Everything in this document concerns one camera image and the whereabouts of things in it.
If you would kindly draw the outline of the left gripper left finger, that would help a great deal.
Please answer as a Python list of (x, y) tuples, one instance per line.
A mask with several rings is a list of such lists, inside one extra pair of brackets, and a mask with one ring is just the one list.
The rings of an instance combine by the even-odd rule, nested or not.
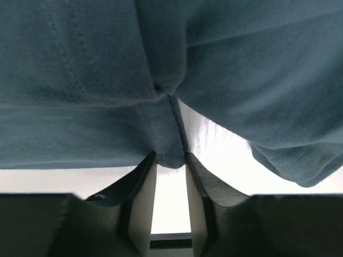
[(98, 193), (67, 196), (61, 223), (62, 256), (147, 256), (156, 185), (154, 152)]

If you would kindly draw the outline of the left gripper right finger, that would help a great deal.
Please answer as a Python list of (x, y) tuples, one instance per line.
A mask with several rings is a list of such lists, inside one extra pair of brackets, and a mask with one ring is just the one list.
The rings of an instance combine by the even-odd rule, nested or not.
[(185, 157), (194, 256), (267, 256), (254, 199)]

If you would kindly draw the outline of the blue-grey t shirt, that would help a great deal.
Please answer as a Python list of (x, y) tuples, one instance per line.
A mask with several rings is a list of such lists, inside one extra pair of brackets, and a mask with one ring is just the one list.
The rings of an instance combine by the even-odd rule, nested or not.
[(342, 166), (342, 1), (1, 1), (1, 168), (168, 168), (178, 103), (312, 187)]

